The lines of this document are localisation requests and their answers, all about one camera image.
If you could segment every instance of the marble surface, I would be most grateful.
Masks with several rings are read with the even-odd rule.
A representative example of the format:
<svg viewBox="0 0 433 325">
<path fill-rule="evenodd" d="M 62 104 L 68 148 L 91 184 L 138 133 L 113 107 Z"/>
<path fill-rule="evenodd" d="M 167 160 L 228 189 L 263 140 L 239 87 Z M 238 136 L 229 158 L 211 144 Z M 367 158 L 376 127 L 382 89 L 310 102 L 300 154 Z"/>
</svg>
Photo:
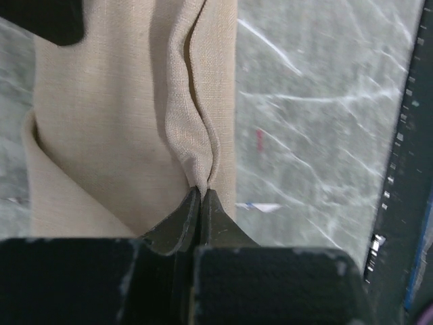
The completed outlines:
<svg viewBox="0 0 433 325">
<path fill-rule="evenodd" d="M 421 0 L 239 1 L 237 201 L 261 244 L 365 258 Z M 31 36 L 0 20 L 0 237 L 28 233 Z"/>
<path fill-rule="evenodd" d="M 32 35 L 0 19 L 0 238 L 25 236 L 28 186 L 20 126 L 32 104 Z"/>
</svg>

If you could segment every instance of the red mark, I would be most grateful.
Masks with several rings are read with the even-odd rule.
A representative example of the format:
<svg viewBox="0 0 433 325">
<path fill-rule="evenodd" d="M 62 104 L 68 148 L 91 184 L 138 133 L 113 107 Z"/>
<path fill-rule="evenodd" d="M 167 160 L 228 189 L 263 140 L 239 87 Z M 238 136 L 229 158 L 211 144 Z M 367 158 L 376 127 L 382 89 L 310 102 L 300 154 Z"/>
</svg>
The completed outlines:
<svg viewBox="0 0 433 325">
<path fill-rule="evenodd" d="M 257 136 L 257 151 L 262 152 L 263 151 L 263 130 L 258 129 L 256 131 Z"/>
</svg>

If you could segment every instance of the fabric fold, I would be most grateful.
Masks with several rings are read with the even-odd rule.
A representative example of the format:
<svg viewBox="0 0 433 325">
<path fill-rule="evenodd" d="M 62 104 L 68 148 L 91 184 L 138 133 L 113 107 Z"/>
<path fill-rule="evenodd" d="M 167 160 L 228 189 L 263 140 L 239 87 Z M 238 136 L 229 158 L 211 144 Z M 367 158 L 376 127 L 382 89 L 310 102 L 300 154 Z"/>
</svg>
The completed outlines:
<svg viewBox="0 0 433 325">
<path fill-rule="evenodd" d="M 190 186 L 233 217 L 235 1 L 83 2 L 83 41 L 35 38 L 33 234 L 138 236 Z"/>
</svg>

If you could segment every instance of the black ruler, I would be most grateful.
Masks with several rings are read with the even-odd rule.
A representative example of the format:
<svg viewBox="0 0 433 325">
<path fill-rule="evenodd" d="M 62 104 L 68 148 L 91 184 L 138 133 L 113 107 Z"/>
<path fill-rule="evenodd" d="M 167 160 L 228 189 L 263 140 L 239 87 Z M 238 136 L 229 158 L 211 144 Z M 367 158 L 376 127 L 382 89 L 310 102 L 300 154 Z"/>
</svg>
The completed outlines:
<svg viewBox="0 0 433 325">
<path fill-rule="evenodd" d="M 426 222 L 432 176 L 433 0 L 426 0 L 364 272 L 381 325 L 407 323 L 404 302 Z"/>
</svg>

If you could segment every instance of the black object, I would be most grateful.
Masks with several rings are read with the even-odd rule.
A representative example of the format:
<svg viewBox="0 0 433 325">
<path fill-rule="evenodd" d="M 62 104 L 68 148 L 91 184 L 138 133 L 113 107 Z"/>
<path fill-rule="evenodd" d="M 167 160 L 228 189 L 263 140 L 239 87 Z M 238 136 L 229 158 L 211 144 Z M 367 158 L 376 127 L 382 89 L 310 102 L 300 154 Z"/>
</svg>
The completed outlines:
<svg viewBox="0 0 433 325">
<path fill-rule="evenodd" d="M 405 310 L 409 324 L 433 324 L 433 249 L 428 249 L 428 238 L 433 231 L 433 190 L 430 192 L 424 229 L 419 239 L 411 279 L 405 297 Z M 431 317 L 429 322 L 421 319 Z"/>
<path fill-rule="evenodd" d="M 81 0 L 0 0 L 0 17 L 56 45 L 84 37 Z"/>
<path fill-rule="evenodd" d="M 416 306 L 405 305 L 433 179 L 432 11 L 433 0 L 426 0 L 364 273 L 373 312 L 383 325 L 412 322 L 433 299 L 432 285 L 425 283 L 419 290 L 423 301 L 419 296 Z"/>
<path fill-rule="evenodd" d="M 262 248 L 192 188 L 139 239 L 0 242 L 0 324 L 374 324 L 352 259 Z"/>
</svg>

